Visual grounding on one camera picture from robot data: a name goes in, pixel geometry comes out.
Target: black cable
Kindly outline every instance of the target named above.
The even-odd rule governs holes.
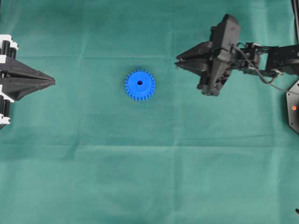
[[[270,85],[270,86],[274,87],[275,89],[280,90],[282,92],[292,93],[292,94],[295,94],[295,95],[299,96],[299,93],[296,93],[296,92],[293,92],[293,91],[284,90],[284,89],[281,89],[278,86],[272,84],[272,82],[274,81],[273,79],[270,82],[268,82],[265,79],[265,77],[262,75],[262,73],[260,72],[260,70],[246,57],[245,53],[240,48],[238,48],[237,46],[234,46],[234,45],[232,45],[232,47],[235,48],[237,51],[240,52],[240,54],[244,57],[244,59],[248,62],[248,64],[250,64],[256,70],[257,74],[259,75],[259,77],[261,78],[261,80],[264,83],[266,83],[266,84],[268,84],[268,85]]]

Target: green fabric surface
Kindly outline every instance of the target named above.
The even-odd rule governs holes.
[[[1,34],[53,87],[12,105],[0,131],[4,224],[299,222],[299,136],[285,94],[234,71],[219,97],[176,55],[226,13],[241,42],[295,44],[288,0],[3,0]],[[155,76],[131,100],[134,69]],[[285,74],[275,84],[288,89]]]

